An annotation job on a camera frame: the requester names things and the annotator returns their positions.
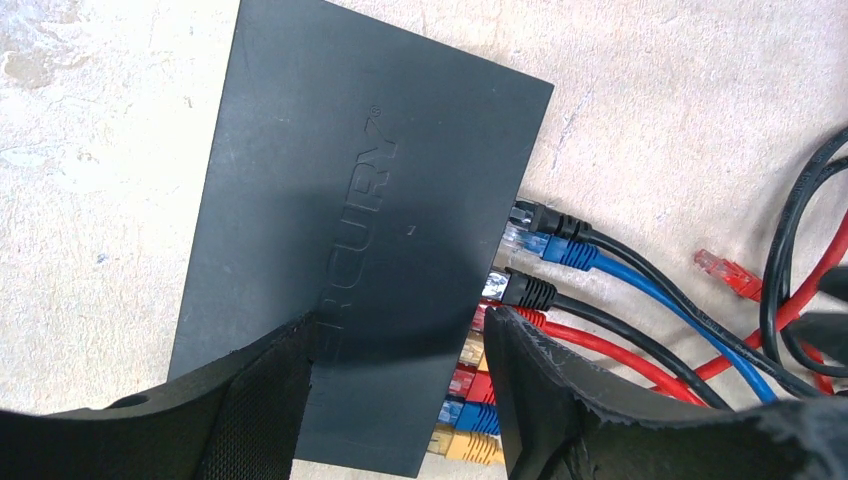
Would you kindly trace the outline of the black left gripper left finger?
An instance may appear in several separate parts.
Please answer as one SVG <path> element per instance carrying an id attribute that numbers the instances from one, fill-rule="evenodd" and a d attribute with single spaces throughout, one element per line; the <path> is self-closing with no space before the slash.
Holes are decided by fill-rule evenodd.
<path id="1" fill-rule="evenodd" d="M 287 479 L 310 390 L 315 320 L 106 408 L 1 413 L 4 479 Z"/>

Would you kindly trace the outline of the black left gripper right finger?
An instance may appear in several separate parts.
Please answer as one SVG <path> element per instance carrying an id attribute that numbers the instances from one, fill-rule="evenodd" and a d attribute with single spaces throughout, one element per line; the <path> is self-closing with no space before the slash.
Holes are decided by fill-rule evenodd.
<path id="1" fill-rule="evenodd" d="M 847 401 L 700 407 L 636 385 L 509 307 L 484 342 L 512 479 L 843 479 Z"/>

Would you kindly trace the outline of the black network switch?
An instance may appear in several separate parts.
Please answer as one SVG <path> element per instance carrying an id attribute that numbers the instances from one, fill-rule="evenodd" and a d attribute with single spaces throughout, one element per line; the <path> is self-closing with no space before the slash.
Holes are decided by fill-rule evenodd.
<path id="1" fill-rule="evenodd" d="M 416 476 L 553 88 L 325 1 L 244 1 L 168 375 L 313 312 L 296 455 Z"/>

